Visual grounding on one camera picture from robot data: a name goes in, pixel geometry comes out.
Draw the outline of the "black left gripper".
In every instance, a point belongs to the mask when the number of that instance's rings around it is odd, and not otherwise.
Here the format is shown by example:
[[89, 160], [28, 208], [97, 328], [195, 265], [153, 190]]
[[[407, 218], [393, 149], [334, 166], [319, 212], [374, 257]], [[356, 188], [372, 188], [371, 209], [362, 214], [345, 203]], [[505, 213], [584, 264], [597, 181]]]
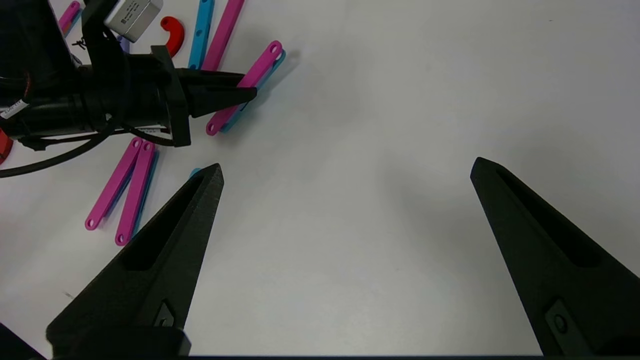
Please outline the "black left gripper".
[[190, 117], [207, 116], [248, 103], [256, 88], [236, 88], [245, 77], [230, 71], [176, 68], [169, 52], [121, 54], [106, 71], [74, 68], [69, 80], [37, 89], [26, 108], [1, 121], [10, 138], [42, 149], [55, 137], [141, 132], [158, 126], [164, 146], [191, 144]]

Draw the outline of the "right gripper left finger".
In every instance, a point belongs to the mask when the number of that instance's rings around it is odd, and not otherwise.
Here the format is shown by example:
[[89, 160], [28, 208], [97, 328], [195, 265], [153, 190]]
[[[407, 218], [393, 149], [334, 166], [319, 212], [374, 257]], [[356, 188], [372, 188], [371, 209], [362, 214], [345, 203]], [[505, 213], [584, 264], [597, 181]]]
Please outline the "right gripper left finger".
[[218, 204], [221, 166], [202, 168], [46, 328], [55, 357], [181, 357]]

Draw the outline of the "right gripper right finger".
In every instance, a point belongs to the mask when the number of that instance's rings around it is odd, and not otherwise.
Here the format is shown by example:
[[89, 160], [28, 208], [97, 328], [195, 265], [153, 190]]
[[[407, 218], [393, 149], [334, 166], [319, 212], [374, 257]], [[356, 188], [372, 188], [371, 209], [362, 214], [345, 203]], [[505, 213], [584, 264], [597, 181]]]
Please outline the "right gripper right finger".
[[637, 357], [638, 276], [504, 166], [470, 180], [542, 354]]

